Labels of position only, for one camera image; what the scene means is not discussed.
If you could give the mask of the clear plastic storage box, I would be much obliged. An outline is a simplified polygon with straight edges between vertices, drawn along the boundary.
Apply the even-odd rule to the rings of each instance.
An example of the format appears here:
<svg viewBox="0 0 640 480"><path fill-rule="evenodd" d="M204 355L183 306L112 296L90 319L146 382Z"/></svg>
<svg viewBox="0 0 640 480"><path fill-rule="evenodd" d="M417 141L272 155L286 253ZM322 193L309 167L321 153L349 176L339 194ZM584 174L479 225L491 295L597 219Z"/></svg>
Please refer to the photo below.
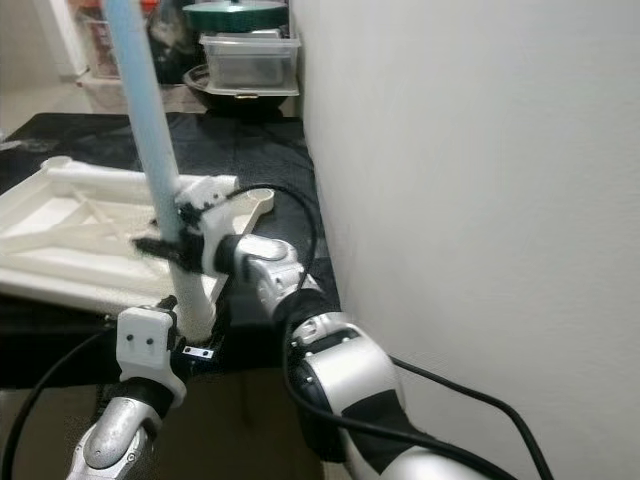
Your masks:
<svg viewBox="0 0 640 480"><path fill-rule="evenodd" d="M300 95L298 38L202 35L200 44L206 55L206 91L241 97Z"/></svg>

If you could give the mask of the green round lid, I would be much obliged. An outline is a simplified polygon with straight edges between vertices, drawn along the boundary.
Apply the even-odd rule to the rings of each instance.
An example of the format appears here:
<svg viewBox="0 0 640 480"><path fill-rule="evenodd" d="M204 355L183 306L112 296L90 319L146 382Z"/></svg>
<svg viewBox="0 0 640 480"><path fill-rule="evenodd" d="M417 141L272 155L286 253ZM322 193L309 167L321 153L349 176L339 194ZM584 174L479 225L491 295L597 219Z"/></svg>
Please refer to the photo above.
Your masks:
<svg viewBox="0 0 640 480"><path fill-rule="evenodd" d="M289 22L289 6L278 0L210 0L183 6L189 27L202 33L250 33Z"/></svg>

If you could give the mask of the orange lid storage box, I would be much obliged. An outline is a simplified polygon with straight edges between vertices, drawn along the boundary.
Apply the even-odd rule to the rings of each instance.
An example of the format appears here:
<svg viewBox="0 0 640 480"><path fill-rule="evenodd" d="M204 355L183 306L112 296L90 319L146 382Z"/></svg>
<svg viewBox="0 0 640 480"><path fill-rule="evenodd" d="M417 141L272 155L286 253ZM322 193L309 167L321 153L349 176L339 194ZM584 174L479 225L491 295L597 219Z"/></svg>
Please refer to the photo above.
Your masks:
<svg viewBox="0 0 640 480"><path fill-rule="evenodd" d="M106 22L102 0L69 0L81 37L84 58L92 77L118 79L119 68L113 52L109 24Z"/></svg>

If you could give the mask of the clear tape strip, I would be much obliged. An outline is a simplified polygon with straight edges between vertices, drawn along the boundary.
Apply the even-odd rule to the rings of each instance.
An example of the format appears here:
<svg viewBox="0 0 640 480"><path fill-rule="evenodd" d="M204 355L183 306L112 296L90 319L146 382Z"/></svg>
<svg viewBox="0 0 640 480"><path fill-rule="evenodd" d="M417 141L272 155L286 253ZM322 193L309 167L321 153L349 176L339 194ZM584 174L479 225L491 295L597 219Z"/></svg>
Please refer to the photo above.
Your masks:
<svg viewBox="0 0 640 480"><path fill-rule="evenodd" d="M0 143L0 152L8 151L26 151L26 152L44 152L49 150L47 143L41 140L8 140Z"/></svg>

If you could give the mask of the black round basin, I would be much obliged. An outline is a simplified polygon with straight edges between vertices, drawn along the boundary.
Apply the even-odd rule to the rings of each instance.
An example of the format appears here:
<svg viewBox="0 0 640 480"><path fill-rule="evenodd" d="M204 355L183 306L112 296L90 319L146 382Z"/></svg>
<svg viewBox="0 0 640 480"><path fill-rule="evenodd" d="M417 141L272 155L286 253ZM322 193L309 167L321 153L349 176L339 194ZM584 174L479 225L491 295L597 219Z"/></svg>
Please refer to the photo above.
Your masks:
<svg viewBox="0 0 640 480"><path fill-rule="evenodd" d="M209 86L209 69L205 65L187 70L183 74L184 86L206 108L206 113L224 118L236 118L246 122L268 122L283 118L282 106L291 96L261 96L241 99L234 95L220 95L206 91Z"/></svg>

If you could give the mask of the white plastic table leg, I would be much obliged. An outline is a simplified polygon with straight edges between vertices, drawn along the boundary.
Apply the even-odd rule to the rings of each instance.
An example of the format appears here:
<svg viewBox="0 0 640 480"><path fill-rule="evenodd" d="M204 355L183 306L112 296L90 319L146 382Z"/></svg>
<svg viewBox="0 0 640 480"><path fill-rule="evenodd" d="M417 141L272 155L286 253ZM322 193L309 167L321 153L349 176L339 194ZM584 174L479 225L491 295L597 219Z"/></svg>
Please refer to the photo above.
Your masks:
<svg viewBox="0 0 640 480"><path fill-rule="evenodd" d="M41 164L40 170L55 182L73 186L150 191L150 183L145 173L81 163L72 157L50 157Z"/></svg>
<svg viewBox="0 0 640 480"><path fill-rule="evenodd" d="M175 244L184 230L175 201L180 178L141 5L137 0L102 0L102 14L108 22L134 145L154 201L157 228L165 243ZM204 278L180 269L174 261L170 262L169 273L178 301L179 333L197 344L210 340L214 301L204 289Z"/></svg>

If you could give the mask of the beige patterned box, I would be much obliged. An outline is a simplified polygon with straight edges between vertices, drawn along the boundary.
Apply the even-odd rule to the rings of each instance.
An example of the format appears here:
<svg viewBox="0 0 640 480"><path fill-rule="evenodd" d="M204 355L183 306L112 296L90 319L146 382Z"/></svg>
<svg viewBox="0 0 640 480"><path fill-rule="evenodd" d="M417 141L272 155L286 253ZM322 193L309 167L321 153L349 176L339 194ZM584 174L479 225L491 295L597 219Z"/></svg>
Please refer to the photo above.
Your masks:
<svg viewBox="0 0 640 480"><path fill-rule="evenodd" d="M76 82L88 113L127 114L127 97L119 79L84 77ZM160 84L161 104L166 113L204 113L205 106L183 84Z"/></svg>

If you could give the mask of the black plastic bag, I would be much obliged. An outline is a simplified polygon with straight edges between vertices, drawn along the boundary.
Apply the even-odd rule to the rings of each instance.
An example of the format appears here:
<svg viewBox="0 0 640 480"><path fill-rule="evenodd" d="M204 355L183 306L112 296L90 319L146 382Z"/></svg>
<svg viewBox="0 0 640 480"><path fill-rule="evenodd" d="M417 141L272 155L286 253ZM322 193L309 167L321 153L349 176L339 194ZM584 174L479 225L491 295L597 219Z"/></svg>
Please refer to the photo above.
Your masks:
<svg viewBox="0 0 640 480"><path fill-rule="evenodd" d="M182 84L188 70L196 68L204 58L195 32L180 9L157 6L148 14L147 35L161 84Z"/></svg>

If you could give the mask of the black tablecloth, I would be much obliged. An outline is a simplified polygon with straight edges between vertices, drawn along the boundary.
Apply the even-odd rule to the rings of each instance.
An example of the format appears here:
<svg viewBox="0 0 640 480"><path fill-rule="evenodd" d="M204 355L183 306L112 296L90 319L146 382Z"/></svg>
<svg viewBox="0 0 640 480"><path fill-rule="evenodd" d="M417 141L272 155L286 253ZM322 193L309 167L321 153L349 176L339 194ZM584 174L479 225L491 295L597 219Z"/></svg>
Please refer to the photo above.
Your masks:
<svg viewBox="0 0 640 480"><path fill-rule="evenodd" d="M287 186L317 205L314 161L300 118L241 122L224 116L172 113L168 116L180 173L236 175L244 183ZM124 114L41 113L10 134L10 140L41 140L47 151L0 155L4 191L35 174L41 161L67 155L100 166L137 170L137 148ZM270 320L247 285L230 284L230 330L220 372L276 369L279 325ZM1 294L1 388L32 387L70 349L99 332L106 317L55 303Z"/></svg>

